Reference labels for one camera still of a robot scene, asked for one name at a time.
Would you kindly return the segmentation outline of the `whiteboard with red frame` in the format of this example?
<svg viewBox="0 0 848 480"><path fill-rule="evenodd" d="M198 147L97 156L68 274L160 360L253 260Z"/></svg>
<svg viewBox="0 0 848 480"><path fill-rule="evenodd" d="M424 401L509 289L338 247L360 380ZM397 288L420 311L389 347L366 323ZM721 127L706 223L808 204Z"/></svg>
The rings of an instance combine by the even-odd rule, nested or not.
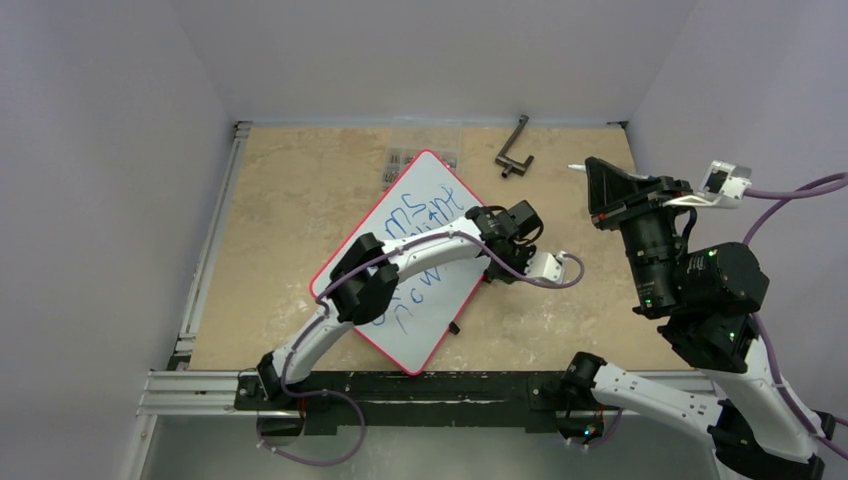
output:
<svg viewBox="0 0 848 480"><path fill-rule="evenodd" d="M315 274L311 293L329 286L331 270L362 234L373 234L388 249L424 238L393 257L401 268L400 282L387 309L356 329L402 371L421 373L489 264L475 243L435 235L448 226L470 228L465 213L480 203L434 152L418 152Z"/></svg>

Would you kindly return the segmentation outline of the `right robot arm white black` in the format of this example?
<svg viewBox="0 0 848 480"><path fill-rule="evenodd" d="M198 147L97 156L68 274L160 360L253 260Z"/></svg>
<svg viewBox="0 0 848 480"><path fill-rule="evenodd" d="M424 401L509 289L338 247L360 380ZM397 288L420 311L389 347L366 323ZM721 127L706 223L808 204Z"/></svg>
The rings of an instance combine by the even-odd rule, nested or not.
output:
<svg viewBox="0 0 848 480"><path fill-rule="evenodd" d="M818 450L831 444L837 420L805 406L779 372L758 316L769 286L758 259L744 242L690 250L689 231L675 226L680 215L695 223L701 208L739 206L750 169L715 161L698 188L596 157L584 169L593 225L622 236L635 313L656 321L673 352L721 393L671 388L580 352L563 375L564 399L623 408L685 432L750 479L821 478Z"/></svg>

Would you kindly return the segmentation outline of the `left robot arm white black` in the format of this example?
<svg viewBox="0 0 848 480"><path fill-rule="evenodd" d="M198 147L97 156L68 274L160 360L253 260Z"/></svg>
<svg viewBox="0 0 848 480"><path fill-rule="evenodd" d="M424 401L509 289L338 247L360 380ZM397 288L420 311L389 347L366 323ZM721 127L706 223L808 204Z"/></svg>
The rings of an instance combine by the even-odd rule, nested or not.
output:
<svg viewBox="0 0 848 480"><path fill-rule="evenodd" d="M361 235L331 270L313 318L259 361L260 397L275 409L292 405L298 383L317 360L352 327L381 317L396 288L426 270L485 255L490 259L484 273L488 280L560 281L560 256L540 252L534 244L542 229L535 210L522 201L511 208L474 206L463 217L417 236L381 241L371 233Z"/></svg>

